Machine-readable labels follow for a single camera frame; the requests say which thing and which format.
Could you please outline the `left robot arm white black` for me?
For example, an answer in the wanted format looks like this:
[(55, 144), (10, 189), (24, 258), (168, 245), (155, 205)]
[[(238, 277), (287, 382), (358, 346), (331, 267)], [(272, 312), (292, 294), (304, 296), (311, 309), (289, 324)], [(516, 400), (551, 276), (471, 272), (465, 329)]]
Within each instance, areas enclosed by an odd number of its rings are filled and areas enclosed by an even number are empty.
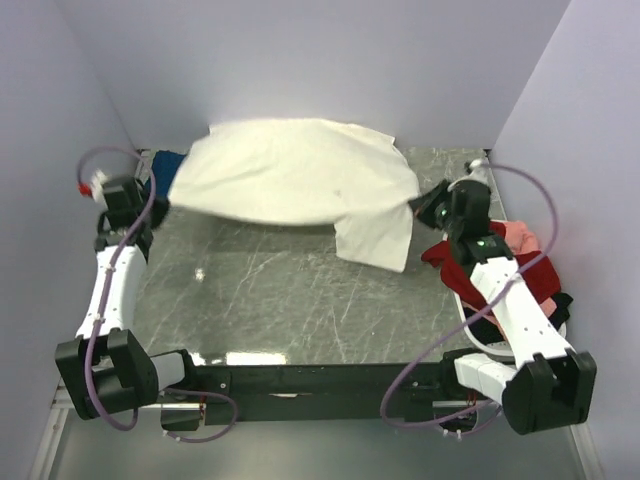
[(104, 209), (94, 241), (97, 274), (87, 313), (73, 340), (61, 343), (55, 363), (83, 420), (131, 411), (156, 402), (162, 390), (176, 401), (193, 399), (200, 378), (189, 354), (151, 356), (132, 328), (137, 294), (154, 231), (169, 203), (128, 175), (93, 174), (80, 190)]

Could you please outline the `white t shirt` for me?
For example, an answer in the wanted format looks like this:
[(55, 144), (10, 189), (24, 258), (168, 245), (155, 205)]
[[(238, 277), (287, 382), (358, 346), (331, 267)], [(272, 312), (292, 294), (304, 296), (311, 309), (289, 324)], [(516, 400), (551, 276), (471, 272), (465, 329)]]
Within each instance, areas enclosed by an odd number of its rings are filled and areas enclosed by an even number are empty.
[(274, 226), (331, 225), (337, 256), (402, 272), (419, 181), (394, 137), (317, 118), (213, 125), (169, 189), (190, 211)]

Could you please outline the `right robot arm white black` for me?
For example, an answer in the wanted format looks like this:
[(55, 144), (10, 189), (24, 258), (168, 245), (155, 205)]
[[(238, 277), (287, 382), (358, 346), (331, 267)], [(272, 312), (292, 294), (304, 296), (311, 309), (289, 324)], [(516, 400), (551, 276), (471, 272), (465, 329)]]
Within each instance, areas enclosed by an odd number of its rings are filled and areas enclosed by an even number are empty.
[(514, 364), (484, 353), (454, 359), (439, 374), (444, 395), (471, 389), (499, 403), (521, 435), (586, 421), (597, 365), (577, 352), (540, 308), (505, 239), (490, 228), (491, 189), (482, 182), (441, 181), (411, 204), (417, 219), (446, 233), (456, 265), (482, 295), (511, 348)]

